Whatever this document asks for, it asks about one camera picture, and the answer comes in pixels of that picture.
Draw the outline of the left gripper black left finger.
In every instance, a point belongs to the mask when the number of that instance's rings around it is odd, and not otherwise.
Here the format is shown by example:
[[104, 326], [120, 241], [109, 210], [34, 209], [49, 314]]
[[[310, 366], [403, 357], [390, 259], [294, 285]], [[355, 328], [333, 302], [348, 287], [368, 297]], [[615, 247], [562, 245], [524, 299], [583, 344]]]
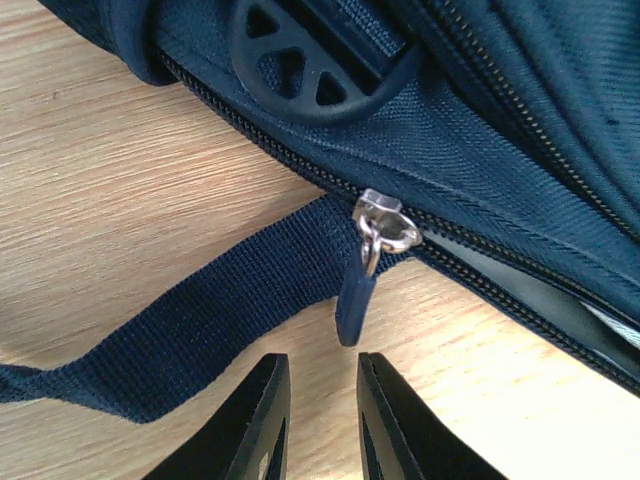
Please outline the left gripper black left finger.
[[284, 479], [291, 412], [288, 356], [263, 356], [215, 414], [148, 479]]

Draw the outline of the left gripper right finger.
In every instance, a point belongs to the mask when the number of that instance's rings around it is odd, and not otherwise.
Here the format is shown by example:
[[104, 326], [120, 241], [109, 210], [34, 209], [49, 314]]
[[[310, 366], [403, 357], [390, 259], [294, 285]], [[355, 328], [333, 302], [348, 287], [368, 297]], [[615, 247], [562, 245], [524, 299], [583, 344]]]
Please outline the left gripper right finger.
[[358, 356], [357, 406], [365, 479], [503, 479], [458, 438], [380, 353]]

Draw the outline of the navy blue school backpack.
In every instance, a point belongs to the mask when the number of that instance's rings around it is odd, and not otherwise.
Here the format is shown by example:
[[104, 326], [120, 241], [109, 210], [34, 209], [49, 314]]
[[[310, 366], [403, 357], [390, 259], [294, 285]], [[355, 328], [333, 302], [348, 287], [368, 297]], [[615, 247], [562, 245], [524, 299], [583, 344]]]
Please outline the navy blue school backpack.
[[180, 82], [324, 196], [63, 366], [3, 365], [5, 403], [148, 423], [335, 298], [354, 345], [416, 256], [639, 390], [635, 1], [50, 1], [140, 80]]

